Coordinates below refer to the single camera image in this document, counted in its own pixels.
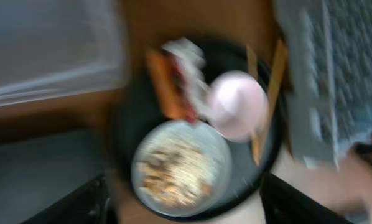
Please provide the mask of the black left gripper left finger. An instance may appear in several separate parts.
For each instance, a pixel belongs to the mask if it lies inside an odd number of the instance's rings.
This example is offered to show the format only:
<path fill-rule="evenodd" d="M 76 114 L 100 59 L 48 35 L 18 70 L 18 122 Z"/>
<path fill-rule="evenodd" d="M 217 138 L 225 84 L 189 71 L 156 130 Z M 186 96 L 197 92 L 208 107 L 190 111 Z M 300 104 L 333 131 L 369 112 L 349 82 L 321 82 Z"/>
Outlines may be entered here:
<path fill-rule="evenodd" d="M 111 223 L 111 199 L 103 175 L 82 185 L 22 224 Z"/>

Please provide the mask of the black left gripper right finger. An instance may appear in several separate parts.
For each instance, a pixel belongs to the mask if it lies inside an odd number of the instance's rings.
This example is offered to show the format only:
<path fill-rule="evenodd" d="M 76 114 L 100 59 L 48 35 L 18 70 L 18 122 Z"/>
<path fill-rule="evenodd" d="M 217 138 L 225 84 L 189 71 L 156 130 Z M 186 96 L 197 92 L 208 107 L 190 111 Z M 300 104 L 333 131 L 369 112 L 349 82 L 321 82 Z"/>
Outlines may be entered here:
<path fill-rule="evenodd" d="M 272 173 L 263 176 L 260 197 L 266 224 L 351 224 Z"/>

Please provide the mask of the white napkin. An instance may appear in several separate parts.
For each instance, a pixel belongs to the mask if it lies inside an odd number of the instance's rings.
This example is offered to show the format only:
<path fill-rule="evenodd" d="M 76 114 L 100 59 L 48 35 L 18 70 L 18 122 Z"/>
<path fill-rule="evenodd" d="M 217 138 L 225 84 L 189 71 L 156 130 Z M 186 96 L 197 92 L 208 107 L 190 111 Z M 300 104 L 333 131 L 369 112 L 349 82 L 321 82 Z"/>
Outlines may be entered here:
<path fill-rule="evenodd" d="M 201 71 L 205 65 L 203 50 L 185 37 L 164 43 L 162 49 L 173 56 L 175 67 L 184 81 L 183 93 L 197 119 L 206 121 L 206 95 L 209 87 Z"/>

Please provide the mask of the light blue cup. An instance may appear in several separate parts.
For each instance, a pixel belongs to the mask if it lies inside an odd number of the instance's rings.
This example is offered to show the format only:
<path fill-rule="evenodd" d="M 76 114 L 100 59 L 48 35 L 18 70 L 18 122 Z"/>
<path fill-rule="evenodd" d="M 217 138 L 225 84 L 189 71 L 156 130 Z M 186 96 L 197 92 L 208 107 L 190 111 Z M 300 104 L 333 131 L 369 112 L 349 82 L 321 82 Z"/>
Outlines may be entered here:
<path fill-rule="evenodd" d="M 337 113 L 340 146 L 365 141 L 372 136 L 372 104 L 351 106 Z"/>

